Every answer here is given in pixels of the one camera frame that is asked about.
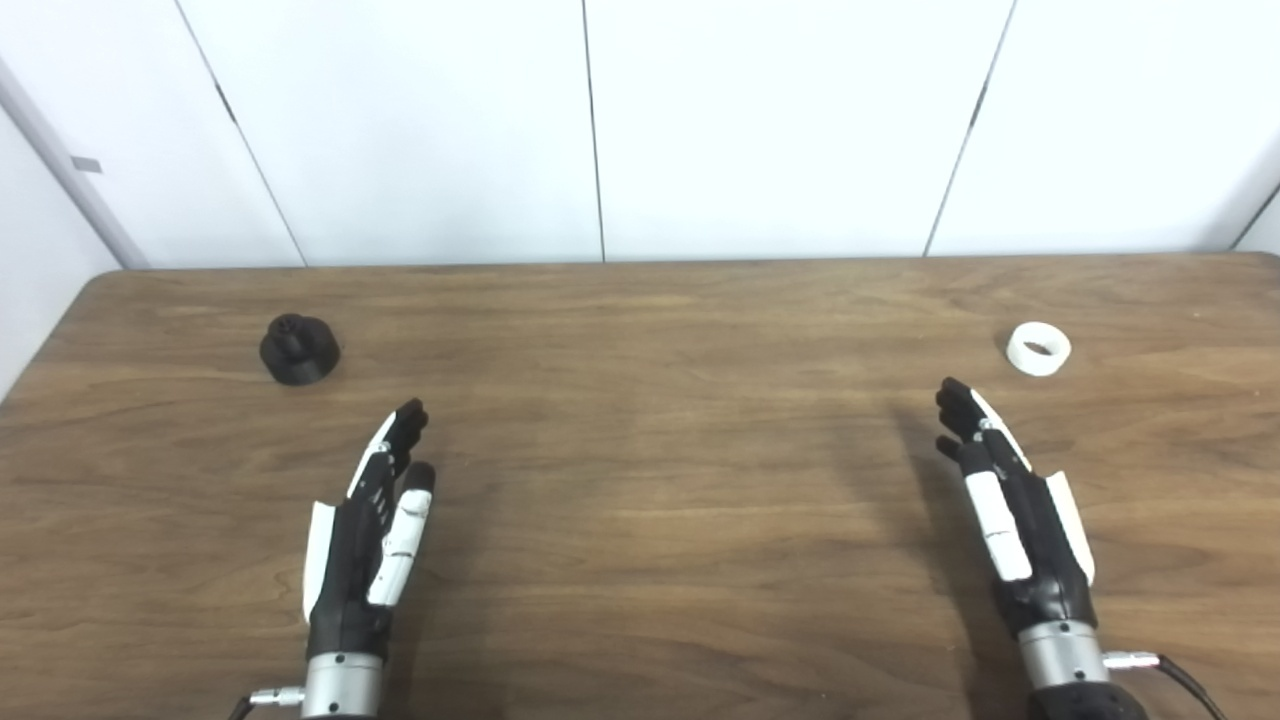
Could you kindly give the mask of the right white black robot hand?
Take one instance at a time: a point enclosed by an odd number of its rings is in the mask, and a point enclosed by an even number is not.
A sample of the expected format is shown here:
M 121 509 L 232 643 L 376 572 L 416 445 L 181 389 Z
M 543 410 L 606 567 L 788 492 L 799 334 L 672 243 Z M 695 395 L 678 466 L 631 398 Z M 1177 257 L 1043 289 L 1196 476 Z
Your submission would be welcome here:
M 1097 628 L 1094 559 L 1065 474 L 1037 473 L 1004 419 L 970 386 L 946 377 L 934 401 L 947 429 L 936 446 L 963 475 L 1007 632 L 1019 635 L 1046 623 Z

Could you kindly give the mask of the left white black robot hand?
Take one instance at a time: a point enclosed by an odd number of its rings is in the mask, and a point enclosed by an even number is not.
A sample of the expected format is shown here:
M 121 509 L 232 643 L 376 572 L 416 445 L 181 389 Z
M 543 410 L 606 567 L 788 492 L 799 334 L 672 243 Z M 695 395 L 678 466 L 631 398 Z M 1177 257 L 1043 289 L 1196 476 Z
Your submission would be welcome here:
M 388 657 L 394 609 L 435 496 L 434 466 L 412 459 L 428 423 L 421 400 L 402 404 L 365 447 L 346 498 L 314 503 L 303 562 L 306 659 Z

